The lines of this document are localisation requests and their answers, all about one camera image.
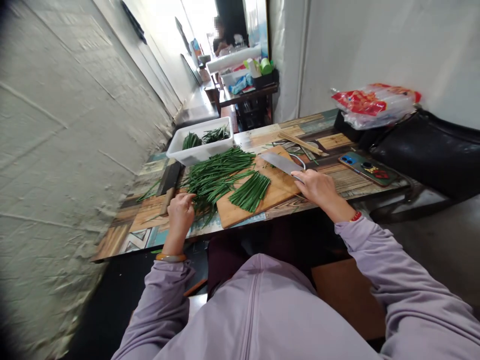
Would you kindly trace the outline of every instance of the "textured plaster wall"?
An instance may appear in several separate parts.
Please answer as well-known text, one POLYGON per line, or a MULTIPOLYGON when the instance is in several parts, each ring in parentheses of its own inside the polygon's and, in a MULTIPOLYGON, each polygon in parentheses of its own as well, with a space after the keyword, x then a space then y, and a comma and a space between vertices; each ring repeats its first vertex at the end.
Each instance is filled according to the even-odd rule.
POLYGON ((65 348, 102 274, 89 257, 170 136, 162 102, 99 14, 90 0, 15 1, 1 34, 0 286, 33 359, 65 348))

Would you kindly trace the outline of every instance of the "lavender hoodie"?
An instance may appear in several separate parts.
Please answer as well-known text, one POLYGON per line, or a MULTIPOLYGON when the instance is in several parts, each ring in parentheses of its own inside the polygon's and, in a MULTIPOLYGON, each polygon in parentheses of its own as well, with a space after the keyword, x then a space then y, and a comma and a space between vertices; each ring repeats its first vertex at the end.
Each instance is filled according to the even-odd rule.
POLYGON ((189 262, 155 261, 120 348, 122 359, 480 359, 472 309, 362 217, 335 224, 386 308, 380 354, 319 299, 293 266, 252 256, 189 323, 189 262))

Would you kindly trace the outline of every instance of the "orange bangle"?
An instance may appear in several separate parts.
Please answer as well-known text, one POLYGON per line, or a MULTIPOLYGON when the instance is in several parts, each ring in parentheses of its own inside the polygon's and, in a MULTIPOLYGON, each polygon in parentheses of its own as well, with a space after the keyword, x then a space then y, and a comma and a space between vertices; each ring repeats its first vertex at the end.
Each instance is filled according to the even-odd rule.
POLYGON ((350 222, 353 223, 357 221, 358 219, 360 219, 361 216, 362 216, 362 213, 360 211, 357 211, 355 216, 351 218, 350 222))
POLYGON ((167 263, 181 263, 181 262, 184 262, 185 260, 187 260, 187 257, 185 256, 185 254, 182 254, 182 255, 164 255, 162 253, 159 253, 159 254, 157 254, 157 256, 155 256, 155 260, 164 261, 164 262, 167 262, 167 263))

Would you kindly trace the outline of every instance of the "chive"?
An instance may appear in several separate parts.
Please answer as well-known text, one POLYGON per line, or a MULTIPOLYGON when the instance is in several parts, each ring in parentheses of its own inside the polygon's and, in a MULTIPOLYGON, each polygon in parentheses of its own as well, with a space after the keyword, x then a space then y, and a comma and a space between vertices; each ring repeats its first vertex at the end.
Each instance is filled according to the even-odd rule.
POLYGON ((191 149, 202 145, 202 140, 196 133, 189 132, 185 139, 183 139, 182 150, 191 149))
POLYGON ((199 218, 206 218, 204 227, 217 212, 216 202, 234 190, 239 180, 255 173, 250 169, 241 172, 255 166, 254 158, 254 154, 232 147, 188 168, 181 186, 186 187, 188 193, 196 194, 193 208, 199 218))
POLYGON ((228 139, 229 137, 230 132, 227 130, 227 125, 225 125, 214 130, 205 131, 205 135, 202 136, 201 140, 205 144, 210 144, 220 140, 228 139))
POLYGON ((265 198, 270 179, 258 171, 240 186, 228 199, 240 209, 254 213, 265 198))

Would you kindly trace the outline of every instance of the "smartphone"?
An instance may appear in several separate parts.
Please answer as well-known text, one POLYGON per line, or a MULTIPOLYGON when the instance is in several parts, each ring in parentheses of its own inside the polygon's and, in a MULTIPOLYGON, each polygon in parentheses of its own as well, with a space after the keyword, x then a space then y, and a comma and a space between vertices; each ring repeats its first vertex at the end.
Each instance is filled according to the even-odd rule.
POLYGON ((395 171, 380 165, 375 160, 358 155, 356 152, 347 152, 345 155, 340 156, 338 161, 383 187, 390 185, 399 177, 395 171))

